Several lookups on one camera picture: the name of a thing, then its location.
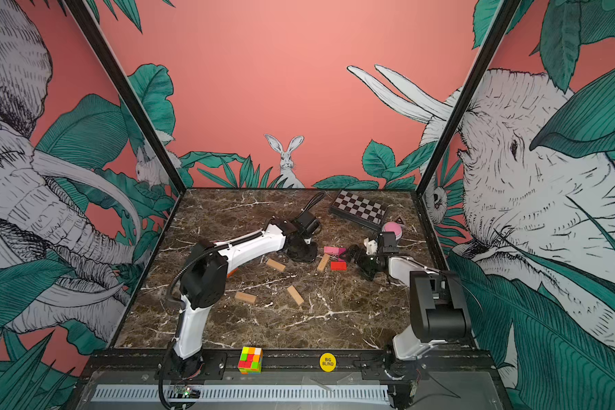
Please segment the light pink block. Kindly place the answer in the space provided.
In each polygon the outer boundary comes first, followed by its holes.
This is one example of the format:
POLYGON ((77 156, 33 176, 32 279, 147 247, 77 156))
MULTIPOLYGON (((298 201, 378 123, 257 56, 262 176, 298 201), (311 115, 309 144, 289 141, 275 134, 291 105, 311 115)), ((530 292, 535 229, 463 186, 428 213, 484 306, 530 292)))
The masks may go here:
POLYGON ((324 253, 330 256, 341 256, 345 251, 346 251, 345 248, 331 247, 331 246, 324 247, 324 253))

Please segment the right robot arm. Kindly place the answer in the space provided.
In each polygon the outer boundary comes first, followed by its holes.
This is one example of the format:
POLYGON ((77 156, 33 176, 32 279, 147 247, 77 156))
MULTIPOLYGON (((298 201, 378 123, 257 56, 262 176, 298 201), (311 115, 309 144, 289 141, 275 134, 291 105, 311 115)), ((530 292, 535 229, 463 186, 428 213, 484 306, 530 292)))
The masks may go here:
POLYGON ((420 377, 419 360, 439 345, 459 343, 471 337, 472 321, 459 276, 429 268, 410 256, 385 248, 369 255, 354 245, 343 254, 364 278, 385 273, 408 287, 410 324, 392 339, 377 360, 361 363, 370 376, 395 381, 420 377))

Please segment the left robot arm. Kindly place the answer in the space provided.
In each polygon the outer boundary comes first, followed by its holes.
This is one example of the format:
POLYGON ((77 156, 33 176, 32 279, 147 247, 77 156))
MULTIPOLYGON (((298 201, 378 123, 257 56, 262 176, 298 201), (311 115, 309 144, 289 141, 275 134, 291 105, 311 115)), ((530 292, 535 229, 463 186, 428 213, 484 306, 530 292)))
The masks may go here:
POLYGON ((292 220, 272 218, 266 227, 228 241, 199 239, 167 290, 167 300, 179 305, 179 324, 167 357, 182 379, 203 370, 203 333, 211 307, 225 294, 228 275, 240 266, 273 252, 292 261, 315 261, 313 236, 320 223, 311 214, 292 220))

